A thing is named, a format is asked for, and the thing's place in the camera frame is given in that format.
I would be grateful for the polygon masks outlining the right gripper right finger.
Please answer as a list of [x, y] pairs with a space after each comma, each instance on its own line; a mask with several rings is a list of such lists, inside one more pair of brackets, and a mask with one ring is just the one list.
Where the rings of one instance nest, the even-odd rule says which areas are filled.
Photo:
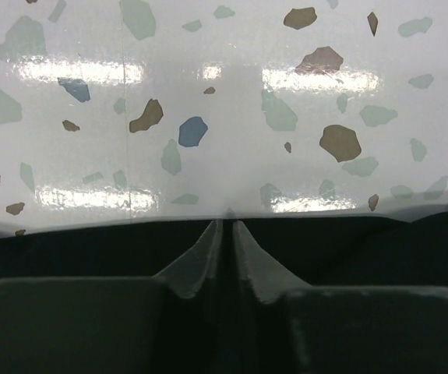
[[232, 238], [244, 373], [448, 373], [448, 288], [313, 286]]

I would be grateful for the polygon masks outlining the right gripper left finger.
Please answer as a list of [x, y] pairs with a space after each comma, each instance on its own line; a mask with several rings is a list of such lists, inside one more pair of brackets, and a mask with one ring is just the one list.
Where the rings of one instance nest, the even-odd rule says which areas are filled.
[[212, 221], [152, 277], [0, 279], [0, 373], [176, 373], [213, 343]]

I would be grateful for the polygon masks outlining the black t shirt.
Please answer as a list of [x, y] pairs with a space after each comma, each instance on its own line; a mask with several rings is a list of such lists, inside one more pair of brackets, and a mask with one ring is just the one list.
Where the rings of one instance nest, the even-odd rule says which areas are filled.
[[[206, 221], [129, 224], [0, 239], [0, 278], [152, 276], [189, 249]], [[448, 287], [448, 212], [250, 219], [272, 257], [314, 285]]]

